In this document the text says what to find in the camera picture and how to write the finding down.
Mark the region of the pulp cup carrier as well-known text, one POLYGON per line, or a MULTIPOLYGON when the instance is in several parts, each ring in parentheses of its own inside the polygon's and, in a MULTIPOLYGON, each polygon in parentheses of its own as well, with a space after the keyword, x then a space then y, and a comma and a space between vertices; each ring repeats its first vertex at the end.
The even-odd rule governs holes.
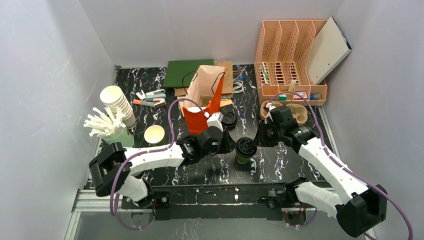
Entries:
POLYGON ((201 96, 199 98, 198 103, 201 107, 206 108, 209 105, 209 103, 211 102, 212 99, 213 99, 212 96, 201 96))

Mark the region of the orange paper bag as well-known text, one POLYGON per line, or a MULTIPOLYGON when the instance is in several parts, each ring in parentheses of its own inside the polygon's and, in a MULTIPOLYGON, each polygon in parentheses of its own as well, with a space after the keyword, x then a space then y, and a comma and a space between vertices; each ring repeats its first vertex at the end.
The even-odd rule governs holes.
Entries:
POLYGON ((208 128, 207 117, 221 107, 222 90, 226 68, 224 66, 200 65, 186 90, 181 110, 191 134, 200 134, 208 128))

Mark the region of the single green paper cup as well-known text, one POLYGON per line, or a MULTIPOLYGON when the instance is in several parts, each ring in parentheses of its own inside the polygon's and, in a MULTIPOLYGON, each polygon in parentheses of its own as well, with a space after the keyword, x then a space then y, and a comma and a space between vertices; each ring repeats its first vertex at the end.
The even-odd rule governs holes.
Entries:
POLYGON ((247 164, 251 161, 251 158, 252 156, 243 156, 243 155, 236 154, 235 159, 239 164, 247 164))

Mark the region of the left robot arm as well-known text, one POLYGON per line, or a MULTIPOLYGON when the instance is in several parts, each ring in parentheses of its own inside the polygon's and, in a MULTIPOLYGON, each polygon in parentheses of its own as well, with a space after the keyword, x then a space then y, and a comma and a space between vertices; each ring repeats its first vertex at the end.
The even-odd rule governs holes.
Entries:
POLYGON ((236 145, 227 130, 215 126, 171 145, 131 148, 112 143, 89 162, 92 184, 98 197, 117 193, 140 202, 150 195, 147 182, 136 177, 141 172, 196 164, 207 156, 230 153, 236 145))

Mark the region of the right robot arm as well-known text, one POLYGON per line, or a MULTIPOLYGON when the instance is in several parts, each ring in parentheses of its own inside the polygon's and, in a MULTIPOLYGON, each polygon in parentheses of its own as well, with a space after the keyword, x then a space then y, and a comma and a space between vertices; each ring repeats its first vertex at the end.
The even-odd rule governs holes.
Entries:
POLYGON ((298 125, 289 107, 267 103, 265 109, 268 113, 259 122, 253 146, 275 147, 284 143, 311 163, 334 189, 328 191, 299 177, 286 184, 284 190, 263 197, 270 208, 295 203, 312 205, 335 218, 354 238, 386 219, 386 190, 382 186, 372 187, 349 174, 349 168, 328 149, 317 132, 298 125))

